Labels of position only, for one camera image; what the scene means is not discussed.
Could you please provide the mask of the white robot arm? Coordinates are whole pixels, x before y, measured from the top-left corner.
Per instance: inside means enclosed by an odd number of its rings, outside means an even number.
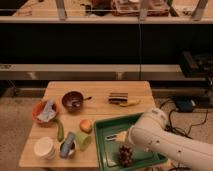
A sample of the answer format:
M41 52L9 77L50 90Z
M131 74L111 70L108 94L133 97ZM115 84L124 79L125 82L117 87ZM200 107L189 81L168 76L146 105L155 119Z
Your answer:
M118 142L150 149L191 169L213 171L213 145L175 135L165 130L168 116L150 108L127 130L116 135Z

